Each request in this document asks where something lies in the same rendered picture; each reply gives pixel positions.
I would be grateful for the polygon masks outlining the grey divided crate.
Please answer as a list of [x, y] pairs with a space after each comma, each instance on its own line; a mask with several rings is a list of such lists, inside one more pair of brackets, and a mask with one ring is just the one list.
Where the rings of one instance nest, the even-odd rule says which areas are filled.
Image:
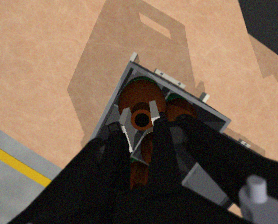
[[[128, 73], [128, 74], [127, 74]], [[168, 98], [170, 93], [176, 93], [184, 97], [187, 101], [189, 101], [194, 108], [197, 111], [197, 119], [200, 120], [201, 122], [205, 123], [206, 125], [212, 127], [213, 129], [217, 130], [217, 126], [213, 117], [213, 114], [205, 102], [200, 100], [199, 98], [191, 97], [179, 90], [179, 88], [174, 87], [174, 85], [167, 83], [167, 81], [160, 79], [160, 77], [153, 75], [152, 73], [144, 70], [143, 68], [129, 62], [90, 138], [92, 140], [93, 138], [101, 137], [102, 141], [108, 139], [109, 132], [107, 130], [107, 125], [113, 122], [117, 122], [120, 119], [120, 113], [118, 110], [118, 100], [120, 97], [121, 92], [127, 85], [127, 83], [138, 76], [146, 76], [154, 80], [162, 90], [165, 99]], [[126, 78], [125, 78], [126, 77]], [[124, 81], [124, 82], [123, 82]], [[122, 85], [122, 86], [121, 86]], [[119, 90], [120, 89], [120, 90]], [[117, 94], [118, 93], [118, 94]], [[116, 97], [116, 98], [115, 98]], [[114, 102], [113, 102], [114, 100]], [[112, 106], [111, 106], [112, 104]], [[202, 108], [201, 108], [202, 107]], [[110, 110], [109, 110], [110, 108]], [[107, 114], [108, 112], [108, 114]], [[105, 118], [106, 116], [106, 118]], [[104, 121], [103, 121], [104, 120]], [[102, 125], [101, 125], [102, 124]], [[100, 128], [100, 129], [99, 129]], [[134, 136], [134, 145], [133, 145], [133, 152], [130, 152], [131, 157], [147, 164], [142, 156], [141, 156], [141, 141], [143, 137], [145, 136], [147, 130], [140, 131], [135, 129], [135, 136]], [[98, 133], [97, 133], [98, 132]], [[96, 135], [96, 137], [95, 137]], [[90, 141], [89, 140], [89, 141]], [[177, 161], [179, 164], [179, 172], [180, 172], [180, 177], [182, 181], [182, 186], [185, 184], [185, 182], [188, 180], [188, 178], [192, 175], [192, 173], [195, 171], [195, 169], [198, 167], [198, 163], [195, 161], [195, 159], [188, 154], [186, 149], [182, 146], [181, 142], [174, 143], [175, 146], [175, 152], [177, 156]], [[136, 150], [136, 151], [135, 151]], [[148, 165], [148, 164], [147, 164]]]

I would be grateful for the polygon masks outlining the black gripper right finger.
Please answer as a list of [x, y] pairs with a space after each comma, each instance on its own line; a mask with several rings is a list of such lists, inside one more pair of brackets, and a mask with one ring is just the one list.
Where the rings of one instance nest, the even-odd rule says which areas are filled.
[[175, 142], [181, 142], [244, 219], [278, 224], [278, 161], [255, 154], [189, 114], [168, 121], [155, 100], [149, 105], [153, 145], [142, 224], [187, 224]]

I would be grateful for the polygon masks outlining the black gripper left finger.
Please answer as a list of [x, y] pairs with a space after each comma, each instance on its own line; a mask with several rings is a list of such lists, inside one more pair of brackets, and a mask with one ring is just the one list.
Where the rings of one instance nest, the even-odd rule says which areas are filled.
[[130, 108], [123, 109], [119, 121], [106, 126], [108, 140], [90, 140], [7, 224], [110, 224], [114, 191], [130, 190], [131, 115]]

